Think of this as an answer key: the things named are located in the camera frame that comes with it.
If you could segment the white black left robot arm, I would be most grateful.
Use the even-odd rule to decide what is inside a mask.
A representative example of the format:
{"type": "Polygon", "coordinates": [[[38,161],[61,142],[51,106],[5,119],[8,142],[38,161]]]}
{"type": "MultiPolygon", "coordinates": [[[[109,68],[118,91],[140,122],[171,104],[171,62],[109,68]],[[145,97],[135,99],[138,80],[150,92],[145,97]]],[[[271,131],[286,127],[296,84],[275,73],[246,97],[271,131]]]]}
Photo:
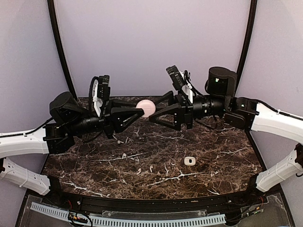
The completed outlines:
{"type": "Polygon", "coordinates": [[[111,139],[144,115],[134,104],[110,99],[108,95],[89,98],[89,107],[81,107],[70,92],[58,95],[49,105],[51,118],[30,131],[0,135],[0,178],[48,195],[56,206],[63,206],[67,196],[61,192],[59,179],[40,175],[10,160],[24,154],[61,154],[75,144],[74,138],[90,133],[105,133],[111,139]]]}

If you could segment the pink earbud charging case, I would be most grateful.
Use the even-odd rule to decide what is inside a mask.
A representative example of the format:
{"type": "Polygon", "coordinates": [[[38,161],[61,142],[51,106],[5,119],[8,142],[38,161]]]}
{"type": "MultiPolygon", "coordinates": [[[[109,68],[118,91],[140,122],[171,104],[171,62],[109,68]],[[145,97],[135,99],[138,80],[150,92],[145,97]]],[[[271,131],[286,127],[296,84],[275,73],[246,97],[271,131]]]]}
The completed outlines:
{"type": "Polygon", "coordinates": [[[144,114],[142,118],[148,118],[156,112],[156,105],[153,101],[144,99],[137,103],[136,108],[143,109],[144,114]]]}

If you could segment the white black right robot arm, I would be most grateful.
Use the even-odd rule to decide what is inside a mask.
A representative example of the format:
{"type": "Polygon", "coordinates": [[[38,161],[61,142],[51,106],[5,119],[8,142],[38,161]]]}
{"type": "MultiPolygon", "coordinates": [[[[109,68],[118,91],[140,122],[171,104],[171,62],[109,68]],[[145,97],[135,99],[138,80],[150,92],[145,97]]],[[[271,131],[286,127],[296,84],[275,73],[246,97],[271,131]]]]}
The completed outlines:
{"type": "Polygon", "coordinates": [[[246,97],[235,97],[237,74],[223,67],[211,67],[205,84],[206,95],[199,93],[191,84],[188,71],[181,72],[176,66],[166,69],[173,87],[178,92],[168,92],[157,103],[168,101],[168,107],[149,116],[150,122],[175,130],[183,124],[193,127],[204,117],[223,118],[224,122],[245,131],[261,131],[297,142],[295,148],[283,160],[270,169],[250,178],[242,202],[252,205],[260,193],[303,170],[303,119],[282,112],[267,103],[246,97]]]}

